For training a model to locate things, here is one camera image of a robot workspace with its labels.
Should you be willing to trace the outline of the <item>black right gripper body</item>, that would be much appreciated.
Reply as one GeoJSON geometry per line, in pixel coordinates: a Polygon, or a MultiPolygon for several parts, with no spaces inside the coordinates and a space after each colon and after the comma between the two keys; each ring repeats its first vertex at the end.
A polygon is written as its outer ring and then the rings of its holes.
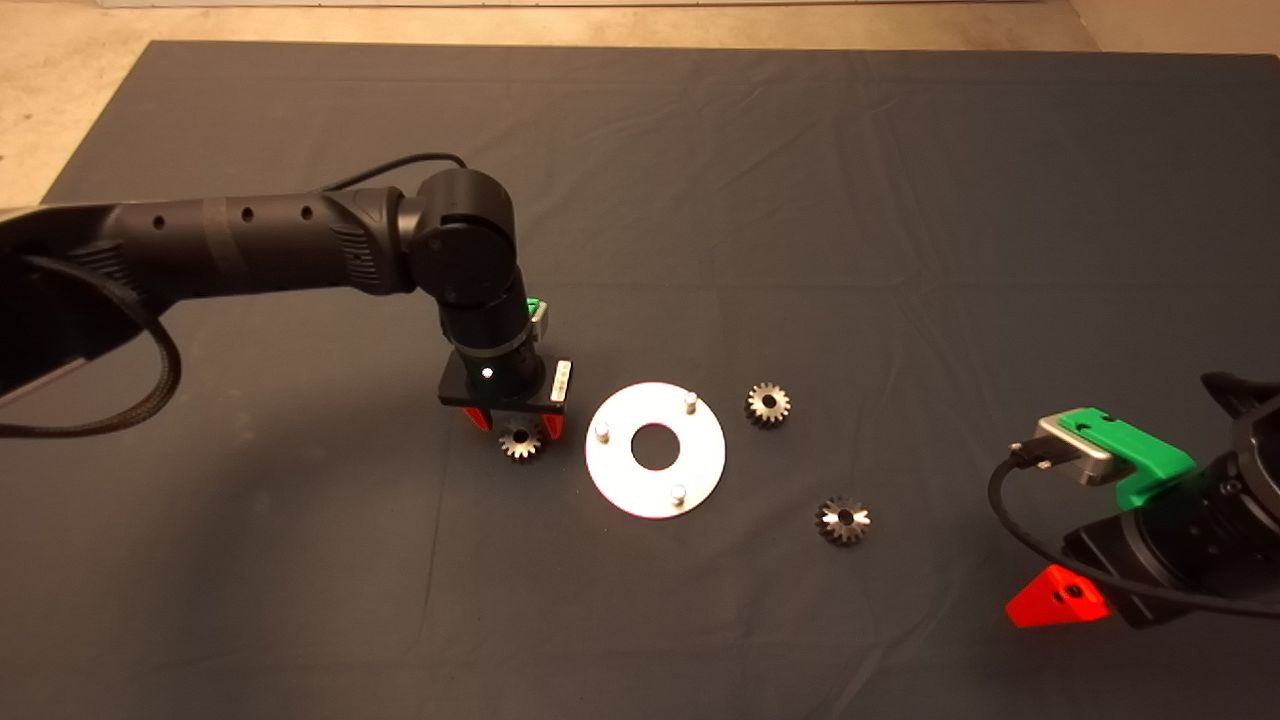
{"type": "Polygon", "coordinates": [[[1152,500],[1066,533],[1062,550],[1120,579],[1231,600],[1235,519],[1226,500],[1152,500]]]}

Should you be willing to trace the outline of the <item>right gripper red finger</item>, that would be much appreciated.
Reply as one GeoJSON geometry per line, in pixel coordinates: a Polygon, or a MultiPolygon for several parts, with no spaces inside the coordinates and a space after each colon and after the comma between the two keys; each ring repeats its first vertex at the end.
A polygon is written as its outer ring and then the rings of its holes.
{"type": "Polygon", "coordinates": [[[1006,602],[1005,612],[1014,626],[1034,628],[1094,623],[1111,607],[1091,580],[1051,564],[1006,602]]]}

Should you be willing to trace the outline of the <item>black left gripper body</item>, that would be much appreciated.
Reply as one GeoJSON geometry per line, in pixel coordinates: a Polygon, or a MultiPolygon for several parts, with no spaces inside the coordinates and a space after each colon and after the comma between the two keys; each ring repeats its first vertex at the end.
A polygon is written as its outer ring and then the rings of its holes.
{"type": "Polygon", "coordinates": [[[456,347],[445,363],[436,397],[453,407],[562,416],[572,373],[568,357],[540,354],[531,340],[503,354],[477,355],[456,347]]]}

